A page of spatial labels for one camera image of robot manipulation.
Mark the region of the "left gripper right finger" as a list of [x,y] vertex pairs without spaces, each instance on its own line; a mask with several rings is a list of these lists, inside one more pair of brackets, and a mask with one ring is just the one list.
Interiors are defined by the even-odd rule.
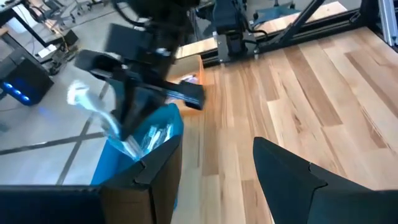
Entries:
[[354,223],[370,190],[273,142],[255,137],[257,177],[276,223]]

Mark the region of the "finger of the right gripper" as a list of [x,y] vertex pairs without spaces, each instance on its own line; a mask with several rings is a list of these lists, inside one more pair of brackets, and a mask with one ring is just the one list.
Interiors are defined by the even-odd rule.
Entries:
[[136,88],[138,82],[117,82],[114,87],[116,94],[116,108],[114,115],[119,122],[119,138],[126,140],[139,125],[139,111],[136,105]]
[[137,123],[141,124],[159,107],[165,104],[167,95],[164,91],[139,87],[137,89]]

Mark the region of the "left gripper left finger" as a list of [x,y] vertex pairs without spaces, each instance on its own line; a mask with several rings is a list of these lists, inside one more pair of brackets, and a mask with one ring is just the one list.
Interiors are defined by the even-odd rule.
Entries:
[[104,182],[106,223],[169,224],[182,172],[182,137],[176,135]]

